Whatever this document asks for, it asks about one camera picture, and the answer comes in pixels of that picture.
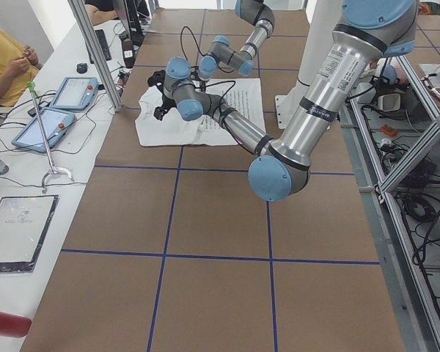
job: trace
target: robotic arm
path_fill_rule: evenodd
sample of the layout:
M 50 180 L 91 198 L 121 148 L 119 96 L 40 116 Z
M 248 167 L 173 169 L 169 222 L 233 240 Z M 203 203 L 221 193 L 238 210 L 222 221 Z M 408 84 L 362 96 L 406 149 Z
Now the robotic arm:
M 220 62 L 237 70 L 243 76 L 251 73 L 253 58 L 256 57 L 260 46 L 274 31 L 274 14 L 263 2 L 263 0 L 238 0 L 236 2 L 236 15 L 255 26 L 254 31 L 240 52 L 231 49 L 226 37 L 217 36 L 199 65 L 199 77 L 203 81 L 212 78 Z
M 344 0 L 342 17 L 332 32 L 334 45 L 290 124 L 273 139 L 218 95 L 198 92 L 187 60 L 175 57 L 166 67 L 164 98 L 174 102 L 184 120 L 211 116 L 257 158 L 249 167 L 249 184 L 267 201 L 284 199 L 308 182 L 311 152 L 345 102 L 370 61 L 407 54 L 414 47 L 417 0 Z M 274 17 L 263 0 L 238 0 L 236 12 L 255 31 L 238 53 L 226 38 L 214 40 L 199 76 L 208 80 L 219 62 L 249 73 L 259 46 L 271 36 Z

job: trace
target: metal stand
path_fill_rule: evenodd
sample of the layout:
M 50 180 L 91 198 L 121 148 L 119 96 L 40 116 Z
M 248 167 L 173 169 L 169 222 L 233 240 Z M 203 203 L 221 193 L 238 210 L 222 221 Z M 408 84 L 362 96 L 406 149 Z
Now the metal stand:
M 55 163 L 54 163 L 54 160 L 53 160 L 52 154 L 51 154 L 51 148 L 49 147 L 49 141 L 47 140 L 47 136 L 45 134 L 43 119 L 42 119 L 41 113 L 39 111 L 39 104 L 37 103 L 37 99 L 36 99 L 37 94 L 36 94 L 36 90 L 34 89 L 34 83 L 28 82 L 28 88 L 29 88 L 29 92 L 31 93 L 32 102 L 34 104 L 34 109 L 36 110 L 36 120 L 37 120 L 37 123 L 39 124 L 41 136 L 43 137 L 43 143 L 45 146 L 45 153 L 47 154 L 49 166 L 51 167 L 51 169 L 44 175 L 43 180 L 41 182 L 41 185 L 43 187 L 43 193 L 45 193 L 45 192 L 47 192 L 47 186 L 45 185 L 45 180 L 47 177 L 52 176 L 52 175 L 65 174 L 68 176 L 68 178 L 70 178 L 71 181 L 73 181 L 73 177 L 72 177 L 72 172 L 70 172 L 69 169 L 66 169 L 64 167 L 55 166 Z

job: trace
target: electronic device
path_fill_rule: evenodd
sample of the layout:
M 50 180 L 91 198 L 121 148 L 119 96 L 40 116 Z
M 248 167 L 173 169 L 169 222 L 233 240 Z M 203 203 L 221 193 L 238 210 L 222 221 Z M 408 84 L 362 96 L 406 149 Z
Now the electronic device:
M 71 111 L 63 111 L 53 108 L 43 108 L 40 111 L 43 120 L 45 135 L 48 138 L 49 147 L 53 147 L 65 135 L 67 129 L 75 122 L 75 114 Z M 35 150 L 39 153 L 45 153 L 43 135 L 41 134 L 37 117 L 21 130 L 21 132 L 12 140 L 16 147 Z
M 127 36 L 132 43 L 141 46 L 145 36 L 140 26 L 137 7 L 134 0 L 112 0 L 114 11 L 117 13 Z
M 45 108 L 46 106 L 49 106 L 49 102 L 48 102 L 48 101 L 41 101 L 41 102 L 39 103 L 39 111 L 41 111 L 42 108 Z M 35 109 L 35 108 L 32 108 L 32 109 L 28 110 L 28 115 L 29 115 L 30 117 L 34 117 L 34 116 L 36 116 L 36 109 Z
M 97 91 L 96 77 L 66 77 L 49 106 L 61 110 L 85 110 Z
M 126 38 L 122 41 L 122 56 L 124 57 L 124 65 L 127 68 L 132 68 L 135 63 L 135 51 L 133 49 L 132 40 Z
M 77 73 L 86 73 L 88 71 L 88 64 L 86 62 L 80 62 L 76 65 Z
M 103 50 L 104 59 L 106 59 L 106 61 L 109 61 L 110 59 L 112 59 L 112 56 L 111 56 L 111 51 L 109 50 L 108 40 L 106 39 L 106 35 L 104 34 L 104 31 L 102 29 L 95 29 L 95 34 L 98 39 L 98 42 L 100 43 L 101 50 Z M 88 51 L 89 63 L 94 64 L 95 61 L 91 57 L 91 53 L 88 50 L 88 46 L 87 46 L 87 51 Z

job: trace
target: blue joint cap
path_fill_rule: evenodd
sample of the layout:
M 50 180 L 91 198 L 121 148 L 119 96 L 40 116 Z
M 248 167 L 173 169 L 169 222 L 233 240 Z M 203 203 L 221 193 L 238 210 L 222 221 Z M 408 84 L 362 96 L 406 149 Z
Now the blue joint cap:
M 230 41 L 227 37 L 224 37 L 223 35 L 217 35 L 215 39 L 212 40 L 212 43 L 223 43 L 230 46 Z
M 344 0 L 342 16 L 358 29 L 377 29 L 397 21 L 413 3 L 414 0 Z
M 238 69 L 238 72 L 243 76 L 249 76 L 253 67 L 254 67 L 253 61 L 248 60 L 240 66 L 240 68 Z
M 176 105 L 184 121 L 197 120 L 204 114 L 202 104 L 194 99 L 185 99 Z
M 383 57 L 393 57 L 399 55 L 406 55 L 414 49 L 415 40 L 410 42 L 390 46 L 384 53 Z
M 292 191 L 292 178 L 285 165 L 273 156 L 254 160 L 248 172 L 249 185 L 265 201 L 284 199 Z
M 166 66 L 166 74 L 174 79 L 185 79 L 191 75 L 191 66 L 183 57 L 173 57 Z
M 239 18 L 241 17 L 241 0 L 236 0 L 235 13 Z
M 211 56 L 204 56 L 199 65 L 199 74 L 201 77 L 210 78 L 217 71 L 217 61 Z

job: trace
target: keyboard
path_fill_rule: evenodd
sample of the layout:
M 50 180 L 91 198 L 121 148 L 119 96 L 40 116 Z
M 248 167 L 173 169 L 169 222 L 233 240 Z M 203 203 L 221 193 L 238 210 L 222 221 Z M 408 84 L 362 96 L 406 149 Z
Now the keyboard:
M 104 58 L 106 61 L 109 61 L 111 59 L 111 52 L 109 51 L 109 45 L 104 31 L 102 29 L 96 29 L 95 33 L 96 37 L 98 38 L 98 42 L 100 42 L 101 48 L 103 49 Z

